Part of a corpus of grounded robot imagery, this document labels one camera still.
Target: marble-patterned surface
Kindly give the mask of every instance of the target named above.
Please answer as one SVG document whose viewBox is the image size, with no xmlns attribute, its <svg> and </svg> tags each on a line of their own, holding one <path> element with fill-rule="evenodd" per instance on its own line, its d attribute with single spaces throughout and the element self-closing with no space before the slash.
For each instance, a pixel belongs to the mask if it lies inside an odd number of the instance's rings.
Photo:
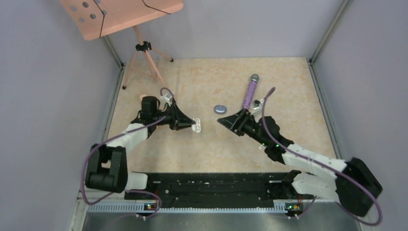
<svg viewBox="0 0 408 231">
<path fill-rule="evenodd" d="M 136 68 L 149 72 L 144 61 Z M 293 169 L 273 163 L 259 144 L 238 137 L 217 123 L 217 119 L 241 109 L 249 77 L 260 76 L 254 99 L 271 87 L 266 115 L 281 127 L 281 133 L 301 146 L 335 157 L 311 75 L 302 57 L 162 60 L 159 69 L 176 95 L 180 109 L 200 118 L 202 131 L 171 131 L 160 126 L 147 140 L 128 153 L 129 170 L 144 172 L 280 172 Z M 109 132 L 122 132 L 140 110 L 139 95 L 159 98 L 162 84 L 133 71 L 126 90 L 120 90 Z M 217 115 L 214 106 L 227 106 Z"/>
</svg>

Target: purple cable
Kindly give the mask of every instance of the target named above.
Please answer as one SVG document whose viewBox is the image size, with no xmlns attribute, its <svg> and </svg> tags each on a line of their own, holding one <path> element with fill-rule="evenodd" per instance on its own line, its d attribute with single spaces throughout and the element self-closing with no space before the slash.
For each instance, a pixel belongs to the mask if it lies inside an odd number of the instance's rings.
<svg viewBox="0 0 408 231">
<path fill-rule="evenodd" d="M 128 190 L 128 191 L 126 191 L 126 192 L 128 192 L 128 193 L 142 193 L 142 194 L 148 194 L 148 195 L 151 195 L 151 196 L 155 197 L 155 198 L 159 201 L 159 204 L 158 204 L 156 210 L 155 210 L 152 214 L 148 215 L 148 216 L 146 217 L 146 219 L 149 219 L 149 218 L 151 218 L 151 217 L 154 217 L 154 216 L 156 215 L 156 213 L 159 211 L 159 209 L 161 208 L 161 206 L 162 206 L 162 199 L 161 199 L 158 195 L 156 195 L 156 194 L 154 194 L 154 193 L 152 193 L 152 192 L 143 191 L 143 190 L 136 190 L 136 189 L 131 189 L 131 190 Z M 117 218 L 115 218 L 115 219 L 109 221 L 109 222 L 108 222 L 102 229 L 100 229 L 99 231 L 105 230 L 106 228 L 108 228 L 109 226 L 111 226 L 113 223 L 117 222 L 118 220 L 120 220 L 120 219 L 122 219 L 122 218 L 125 218 L 125 217 L 134 217 L 134 216 L 135 216 L 135 214 L 124 214 L 124 215 L 121 215 L 120 217 L 117 217 Z"/>
<path fill-rule="evenodd" d="M 297 216 L 298 218 L 301 217 L 301 216 L 303 216 L 303 214 L 304 214 L 305 212 L 307 212 L 307 211 L 310 209 L 310 207 L 312 206 L 312 204 L 316 201 L 316 198 L 317 198 L 317 196 L 315 196 L 315 197 L 313 198 L 313 200 L 310 202 L 310 204 L 306 207 L 306 209 L 303 210 L 303 212 Z"/>
<path fill-rule="evenodd" d="M 99 198 L 98 200 L 96 200 L 96 201 L 94 201 L 94 202 L 89 202 L 88 199 L 87 199 L 87 196 L 85 195 L 85 182 L 84 182 L 85 170 L 87 169 L 87 164 L 88 164 L 88 162 L 89 162 L 90 157 L 95 153 L 95 151 L 98 150 L 102 145 L 104 145 L 104 144 L 106 144 L 106 143 L 108 143 L 108 142 L 110 142 L 110 141 L 113 141 L 113 140 L 115 140 L 115 139 L 118 139 L 118 138 L 120 138 L 120 137 L 122 137 L 122 136 L 124 136 L 124 135 L 129 134 L 129 133 L 136 132 L 136 131 L 142 130 L 142 129 L 144 129 L 144 128 L 148 128 L 148 127 L 154 126 L 154 125 L 160 123 L 161 121 L 163 121 L 165 118 L 166 118 L 166 117 L 164 116 L 164 117 L 160 118 L 159 120 L 157 120 L 157 121 L 154 122 L 154 123 L 148 124 L 148 125 L 143 126 L 143 127 L 140 127 L 140 128 L 132 129 L 132 130 L 126 132 L 126 134 L 125 134 L 125 133 L 120 133 L 120 134 L 117 135 L 117 136 L 114 136 L 114 137 L 112 137 L 112 138 L 109 138 L 109 139 L 107 139 L 107 140 L 101 142 L 100 144 L 98 144 L 96 147 L 94 147 L 94 148 L 91 150 L 91 152 L 88 154 L 87 158 L 86 158 L 85 161 L 84 161 L 84 165 L 82 166 L 82 172 L 81 172 L 81 194 L 82 194 L 82 198 L 84 199 L 84 202 L 85 202 L 87 205 L 94 205 L 94 204 L 98 203 L 99 201 L 101 201 L 101 200 L 105 199 L 106 197 L 108 197 L 108 196 L 110 196 L 110 195 L 113 194 L 113 192 L 110 192 L 110 193 L 106 194 L 105 196 Z"/>
<path fill-rule="evenodd" d="M 271 96 L 271 94 L 272 94 L 274 91 L 275 91 L 275 87 L 272 87 L 272 88 L 269 90 L 269 92 L 267 93 L 267 95 L 265 96 L 265 98 L 264 98 L 264 104 L 262 105 L 262 123 L 263 123 L 263 126 L 264 126 L 264 128 L 265 128 L 265 131 L 267 132 L 267 134 L 269 135 L 269 137 L 270 137 L 276 144 L 278 144 L 280 147 L 282 147 L 282 148 L 285 149 L 286 151 L 288 151 L 288 152 L 290 152 L 290 153 L 292 153 L 292 154 L 294 154 L 294 155 L 296 155 L 296 156 L 298 156 L 298 157 L 300 157 L 300 158 L 302 158 L 302 159 L 310 160 L 308 157 L 306 157 L 306 156 L 304 156 L 304 155 L 302 155 L 302 154 L 299 154 L 299 153 L 297 153 L 297 152 L 294 152 L 294 151 L 288 149 L 287 147 L 285 147 L 284 145 L 282 145 L 282 144 L 281 144 L 279 141 L 277 141 L 277 140 L 272 136 L 272 134 L 269 132 L 268 127 L 267 127 L 267 124 L 266 124 L 266 121 L 265 121 L 265 105 L 266 105 L 266 103 L 267 103 L 267 99 L 269 98 L 269 96 Z M 366 221 L 363 221 L 363 220 L 359 219 L 359 218 L 356 217 L 354 214 L 352 214 L 352 213 L 350 213 L 349 211 L 347 211 L 341 204 L 337 203 L 348 215 L 350 215 L 352 218 L 354 218 L 354 219 L 357 220 L 358 222 L 361 222 L 361 223 L 363 223 L 363 224 L 365 224 L 365 225 L 369 225 L 369 226 L 377 226 L 377 225 L 379 225 L 379 224 L 382 222 L 382 220 L 383 220 L 383 214 L 382 214 L 382 213 L 383 213 L 383 212 L 382 212 L 382 210 L 381 210 L 380 204 L 378 203 L 377 199 L 375 199 L 375 197 L 374 197 L 366 188 L 364 188 L 360 183 L 358 183 L 357 181 L 355 181 L 353 178 L 349 177 L 348 175 L 344 174 L 343 172 L 337 171 L 336 169 L 334 169 L 334 168 L 332 168 L 332 167 L 330 167 L 330 166 L 328 166 L 328 165 L 325 165 L 324 163 L 319 162 L 319 161 L 317 161 L 317 160 L 311 159 L 311 161 L 314 162 L 314 163 L 316 163 L 316 164 L 318 164 L 318 165 L 320 165 L 321 167 L 324 167 L 324 168 L 326 168 L 326 169 L 328 169 L 328 170 L 334 172 L 334 173 L 337 174 L 338 176 L 345 178 L 346 180 L 350 181 L 351 183 L 355 184 L 355 185 L 356 185 L 358 188 L 360 188 L 365 194 L 367 194 L 367 196 L 374 202 L 375 207 L 377 208 L 377 211 L 378 211 L 378 219 L 377 219 L 377 221 L 374 222 L 374 223 L 368 223 L 368 222 L 366 222 Z"/>
<path fill-rule="evenodd" d="M 255 89 L 256 89 L 256 85 L 258 81 L 259 81 L 259 76 L 257 74 L 253 74 L 250 78 L 248 89 L 246 90 L 246 95 L 243 100 L 242 108 L 249 110 L 249 106 L 251 106 L 252 98 L 254 97 Z"/>
<path fill-rule="evenodd" d="M 168 88 L 161 88 L 161 89 L 160 89 L 160 95 L 161 95 L 161 96 L 163 96 L 163 90 L 167 90 L 167 91 L 170 93 L 171 97 L 174 98 L 174 94 L 173 94 L 173 93 L 170 91 L 170 89 L 168 89 Z"/>
</svg>

